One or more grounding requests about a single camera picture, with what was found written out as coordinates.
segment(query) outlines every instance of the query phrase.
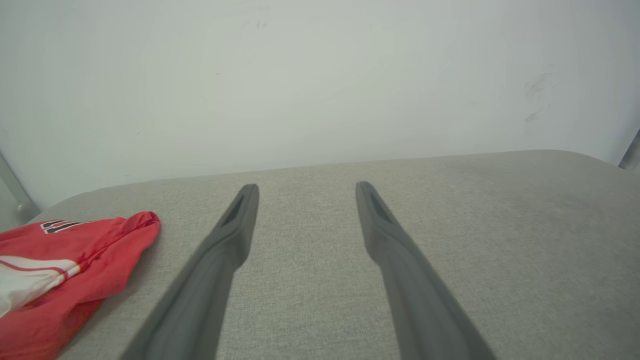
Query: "gray fabric surface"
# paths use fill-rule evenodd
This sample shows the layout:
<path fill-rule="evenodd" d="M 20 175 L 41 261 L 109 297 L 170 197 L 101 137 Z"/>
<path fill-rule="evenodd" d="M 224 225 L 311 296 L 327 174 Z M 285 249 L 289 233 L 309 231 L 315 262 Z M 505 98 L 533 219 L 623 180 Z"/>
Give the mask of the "gray fabric surface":
<path fill-rule="evenodd" d="M 219 357 L 399 357 L 360 232 L 359 180 L 500 358 L 640 357 L 640 178 L 579 154 L 522 151 L 154 181 L 65 200 L 34 221 L 151 210 L 163 227 L 62 358 L 116 358 L 245 183 L 260 186 L 260 209 Z"/>

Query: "clothing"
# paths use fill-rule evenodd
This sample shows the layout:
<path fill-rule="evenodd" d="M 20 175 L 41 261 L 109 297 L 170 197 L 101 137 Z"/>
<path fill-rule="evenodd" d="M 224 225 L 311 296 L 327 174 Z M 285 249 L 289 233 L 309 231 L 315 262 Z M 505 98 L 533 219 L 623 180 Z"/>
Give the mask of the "clothing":
<path fill-rule="evenodd" d="M 0 234 L 0 358 L 51 359 L 125 288 L 160 230 L 156 214 L 50 220 Z"/>

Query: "wall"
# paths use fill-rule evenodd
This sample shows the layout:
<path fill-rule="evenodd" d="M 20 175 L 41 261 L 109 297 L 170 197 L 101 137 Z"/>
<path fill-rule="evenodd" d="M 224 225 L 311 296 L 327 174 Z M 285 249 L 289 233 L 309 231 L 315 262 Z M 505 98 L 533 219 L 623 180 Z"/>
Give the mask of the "wall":
<path fill-rule="evenodd" d="M 0 151 L 41 207 L 104 186 L 564 149 L 640 127 L 636 0 L 3 1 Z"/>

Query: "red and white garment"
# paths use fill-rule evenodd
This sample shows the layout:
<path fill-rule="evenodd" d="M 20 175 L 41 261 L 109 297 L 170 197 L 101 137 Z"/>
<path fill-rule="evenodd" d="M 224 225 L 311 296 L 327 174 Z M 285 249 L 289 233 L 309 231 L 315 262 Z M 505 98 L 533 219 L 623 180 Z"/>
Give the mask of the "red and white garment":
<path fill-rule="evenodd" d="M 156 214 L 50 220 L 0 234 L 0 359 L 51 359 L 121 292 L 160 230 Z"/>

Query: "red cloth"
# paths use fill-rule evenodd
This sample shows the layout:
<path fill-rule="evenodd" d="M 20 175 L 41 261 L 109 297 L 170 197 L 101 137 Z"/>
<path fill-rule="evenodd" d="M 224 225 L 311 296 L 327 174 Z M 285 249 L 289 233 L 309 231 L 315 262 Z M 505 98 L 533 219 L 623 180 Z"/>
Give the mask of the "red cloth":
<path fill-rule="evenodd" d="M 77 275 L 62 274 L 62 284 L 0 318 L 1 359 L 52 359 L 59 355 L 102 301 L 124 290 L 140 253 L 160 230 L 160 220 L 151 212 L 128 219 L 51 223 L 0 234 L 0 259 L 69 259 L 79 265 Z"/>

